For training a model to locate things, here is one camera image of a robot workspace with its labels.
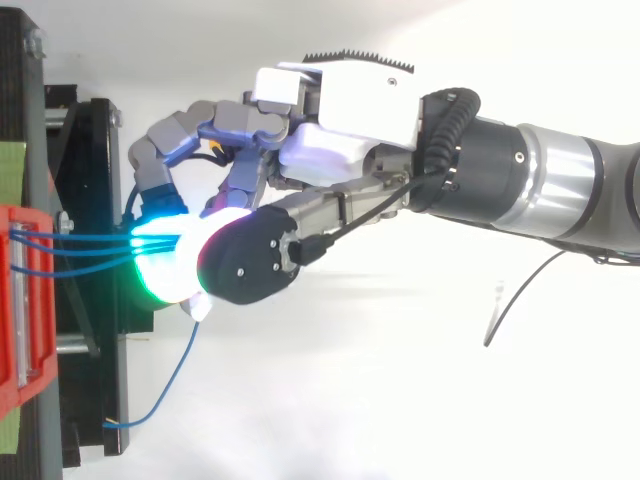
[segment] white wall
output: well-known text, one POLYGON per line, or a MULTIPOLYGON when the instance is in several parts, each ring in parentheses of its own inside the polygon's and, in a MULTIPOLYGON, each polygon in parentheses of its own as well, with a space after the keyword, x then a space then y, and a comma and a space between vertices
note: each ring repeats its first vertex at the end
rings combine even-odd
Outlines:
MULTIPOLYGON (((48 79, 124 111, 123 158, 158 118, 237 98, 256 67, 342 46, 414 62, 425 93, 474 88, 485 117, 640 139, 624 0, 22 3, 49 31, 48 79)), ((205 168, 177 169, 194 208, 222 178, 205 168)), ((482 347, 496 281, 509 295, 552 252, 408 213, 362 229, 286 292, 218 304, 125 455, 86 450, 66 478, 638 478, 637 271, 565 255, 482 347)), ((132 418, 190 330, 169 309, 129 342, 132 418)))

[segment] blue cable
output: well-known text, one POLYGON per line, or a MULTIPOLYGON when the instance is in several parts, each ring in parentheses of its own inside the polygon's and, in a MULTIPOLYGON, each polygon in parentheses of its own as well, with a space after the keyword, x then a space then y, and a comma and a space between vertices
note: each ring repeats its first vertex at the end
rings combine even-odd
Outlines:
POLYGON ((27 275, 32 275, 34 277, 41 278, 69 278, 75 277, 78 275, 86 275, 88 273, 101 272, 102 270, 107 270, 112 267, 117 267, 118 265, 122 265, 124 263, 130 262, 138 255, 149 255, 153 253, 163 253, 163 252, 172 252, 174 249, 172 247, 163 247, 163 248, 155 248, 145 250, 142 254, 134 254, 127 255, 126 257, 116 258, 114 260, 109 260, 108 262, 99 263, 97 265, 92 265, 91 267, 78 268, 76 270, 66 270, 63 272, 41 272, 39 270, 30 270, 28 268, 16 267, 15 265, 11 265, 11 270, 18 273, 24 273, 27 275))
POLYGON ((129 241, 136 238, 140 239, 154 239, 154 240, 173 240, 176 241, 180 235, 84 235, 84 234, 68 234, 63 235, 61 233, 44 233, 44 232, 31 232, 29 230, 9 230, 11 235, 20 235, 23 237, 33 238, 51 238, 53 240, 69 240, 80 242, 115 242, 115 241, 129 241))
POLYGON ((134 253, 137 250, 140 250, 141 253, 144 253, 148 248, 170 247, 175 246, 176 244, 176 242, 174 241, 161 241, 157 243, 149 243, 141 247, 132 247, 128 245, 126 247, 103 248, 100 250, 60 250, 56 248, 45 247, 44 245, 32 242, 19 235, 10 234, 9 238, 28 247, 35 248, 36 250, 39 250, 41 252, 51 253, 52 255, 62 255, 64 257, 106 257, 108 255, 115 255, 118 253, 134 253))
POLYGON ((200 322, 196 322, 196 324, 193 327, 193 332, 191 333, 191 338, 189 339, 189 343, 187 344, 187 348, 185 349, 184 353, 182 354, 182 358, 178 362, 178 366, 173 371, 173 375, 171 375, 171 378, 169 379, 169 382, 167 383, 167 386, 164 387, 164 390, 160 394, 160 398, 158 398, 158 401, 153 406, 151 411, 149 413, 147 413, 144 417, 142 417, 140 420, 136 420, 135 422, 130 422, 130 423, 104 422, 102 424, 103 428, 109 428, 109 429, 113 429, 113 430, 118 430, 118 429, 121 429, 121 428, 136 427, 136 426, 140 425, 141 423, 144 423, 147 420, 149 420, 153 416, 153 414, 156 413, 156 410, 160 406, 160 403, 162 403, 162 400, 164 400, 164 397, 167 394, 167 392, 169 391, 169 389, 171 388, 171 385, 173 384, 173 381, 178 376, 178 373, 180 372, 180 369, 182 368, 182 364, 187 359, 187 356, 189 355, 189 352, 191 351, 191 347, 193 346, 193 341, 196 338, 196 333, 198 333, 198 327, 199 326, 200 326, 200 322))

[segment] screw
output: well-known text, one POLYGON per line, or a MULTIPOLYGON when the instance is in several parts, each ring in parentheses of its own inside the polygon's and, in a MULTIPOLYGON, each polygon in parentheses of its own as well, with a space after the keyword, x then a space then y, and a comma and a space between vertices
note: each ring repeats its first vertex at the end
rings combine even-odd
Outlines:
POLYGON ((44 44, 46 43, 46 35, 39 28, 34 28, 27 33, 24 40, 24 48, 26 52, 36 60, 42 60, 47 55, 44 51, 44 44))
POLYGON ((69 235, 69 233, 73 232, 75 223, 69 218, 69 214, 67 212, 62 211, 58 213, 57 220, 58 232, 60 232, 62 235, 69 235))
POLYGON ((109 114, 109 123, 114 128, 122 128, 122 111, 121 110, 111 110, 109 114))

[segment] glowing light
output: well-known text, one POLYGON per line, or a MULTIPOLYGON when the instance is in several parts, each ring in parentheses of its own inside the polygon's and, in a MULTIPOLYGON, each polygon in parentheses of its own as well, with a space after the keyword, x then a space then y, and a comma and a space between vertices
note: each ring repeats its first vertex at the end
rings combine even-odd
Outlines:
MULTIPOLYGON (((207 240, 225 225, 251 213, 225 208, 205 218, 195 214, 159 217, 132 230, 133 235, 179 235, 172 252, 141 254, 135 259, 138 276, 149 293, 166 303, 179 303, 202 292, 198 281, 198 255, 207 240)), ((160 240, 131 240, 133 247, 148 247, 160 240)))

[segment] black cable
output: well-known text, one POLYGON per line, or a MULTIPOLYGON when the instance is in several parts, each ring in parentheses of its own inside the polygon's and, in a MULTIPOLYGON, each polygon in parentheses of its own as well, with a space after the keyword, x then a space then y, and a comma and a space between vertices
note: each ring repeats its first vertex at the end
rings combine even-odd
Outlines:
POLYGON ((547 265, 549 265, 551 262, 553 262, 559 256, 564 255, 565 253, 567 253, 567 252, 565 252, 563 250, 563 251, 558 252, 555 255, 553 255, 546 262, 544 262, 542 265, 540 265, 538 267, 538 269, 535 272, 533 272, 531 274, 531 276, 529 278, 527 278, 527 280, 520 286, 518 291, 515 293, 515 295, 513 297, 511 297, 511 300, 509 300, 509 303, 507 304, 505 309, 502 311, 502 313, 498 317, 498 320, 496 321, 496 323, 491 328, 491 331, 485 337, 485 339, 484 339, 484 346, 485 347, 488 347, 489 345, 491 345, 493 337, 496 336, 496 333, 498 332, 498 329, 500 328, 500 325, 502 325, 502 322, 504 321, 505 317, 507 316, 507 313, 509 313, 509 310, 511 310, 511 307, 513 306, 513 304, 516 302, 516 300, 522 294, 522 292, 524 292, 524 290, 529 286, 529 284, 533 281, 533 279, 536 278, 538 276, 538 274, 542 270, 544 270, 547 265))
POLYGON ((424 148, 424 165, 448 171, 451 158, 465 129, 480 110, 480 97, 468 88, 449 88, 432 93, 430 97, 448 99, 455 96, 444 118, 435 127, 424 148))
POLYGON ((127 204, 124 207, 124 216, 129 219, 133 219, 133 204, 136 201, 136 197, 140 190, 138 189, 138 185, 134 185, 131 189, 131 193, 129 194, 129 198, 127 198, 127 204))
POLYGON ((416 177, 413 180, 409 181, 408 183, 405 183, 402 187, 400 187, 398 190, 396 190, 391 195, 389 195, 389 197, 387 199, 385 199, 383 202, 379 203, 378 205, 373 207, 368 212, 366 212, 363 215, 361 215, 360 217, 356 218, 353 222, 348 223, 347 225, 345 225, 344 227, 340 228, 339 230, 336 230, 332 234, 327 235, 326 236, 327 237, 326 238, 327 242, 329 242, 331 245, 333 245, 337 240, 341 239, 342 237, 344 237, 348 233, 353 232, 356 228, 364 225, 368 221, 374 219, 375 217, 380 215, 382 212, 384 212, 387 208, 389 208, 391 205, 393 205, 398 200, 400 200, 402 197, 404 197, 412 189, 414 189, 418 185, 421 185, 424 182, 425 177, 429 177, 431 175, 435 175, 436 173, 437 172, 434 171, 434 172, 432 172, 430 174, 427 174, 427 175, 424 175, 424 176, 421 176, 421 177, 416 177))
POLYGON ((207 160, 208 162, 215 163, 219 167, 226 167, 233 160, 232 154, 227 155, 224 150, 216 150, 220 152, 219 155, 210 155, 208 153, 194 153, 187 160, 207 160))

